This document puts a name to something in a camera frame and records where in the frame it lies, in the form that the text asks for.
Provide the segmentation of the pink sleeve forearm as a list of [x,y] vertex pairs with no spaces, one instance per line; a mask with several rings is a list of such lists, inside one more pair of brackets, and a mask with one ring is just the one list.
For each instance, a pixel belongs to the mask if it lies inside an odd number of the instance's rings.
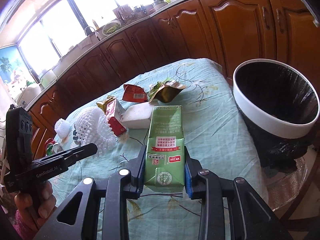
[[37,228],[29,212],[24,210],[20,213],[17,210],[15,218],[16,224],[14,228],[21,238],[24,240],[33,239],[37,233]]

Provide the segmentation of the left hand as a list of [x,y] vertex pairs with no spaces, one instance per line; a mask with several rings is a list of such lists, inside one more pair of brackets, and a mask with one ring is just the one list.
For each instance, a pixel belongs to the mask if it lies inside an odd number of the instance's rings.
[[38,186],[35,193],[18,193],[14,201],[21,221],[34,232],[37,232],[57,209],[56,198],[49,181]]

